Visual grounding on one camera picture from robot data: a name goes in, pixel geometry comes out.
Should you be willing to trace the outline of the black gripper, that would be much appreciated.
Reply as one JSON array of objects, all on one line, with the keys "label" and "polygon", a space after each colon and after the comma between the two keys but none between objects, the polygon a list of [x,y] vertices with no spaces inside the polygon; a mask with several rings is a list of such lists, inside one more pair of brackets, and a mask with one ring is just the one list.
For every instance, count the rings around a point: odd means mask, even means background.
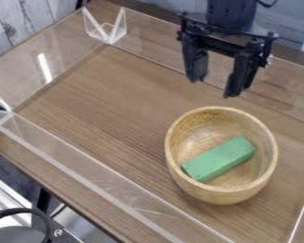
[{"label": "black gripper", "polygon": [[197,14],[182,12],[177,40],[182,44],[185,73],[192,83],[208,75],[209,51],[234,60],[222,98],[234,98],[250,86],[258,67],[266,67],[278,35],[253,21],[240,27],[221,27]]}]

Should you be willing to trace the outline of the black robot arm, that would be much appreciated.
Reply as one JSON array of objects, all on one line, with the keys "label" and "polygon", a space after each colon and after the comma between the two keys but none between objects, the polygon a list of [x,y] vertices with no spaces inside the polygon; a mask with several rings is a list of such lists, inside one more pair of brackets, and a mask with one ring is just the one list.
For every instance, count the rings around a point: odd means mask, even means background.
[{"label": "black robot arm", "polygon": [[222,98],[234,98],[252,85],[260,67],[268,67],[272,43],[277,39],[273,30],[253,23],[257,5],[270,8],[276,4],[262,0],[208,0],[206,12],[197,16],[182,11],[178,14],[185,74],[192,83],[208,76],[208,51],[232,57],[233,70],[228,76]]}]

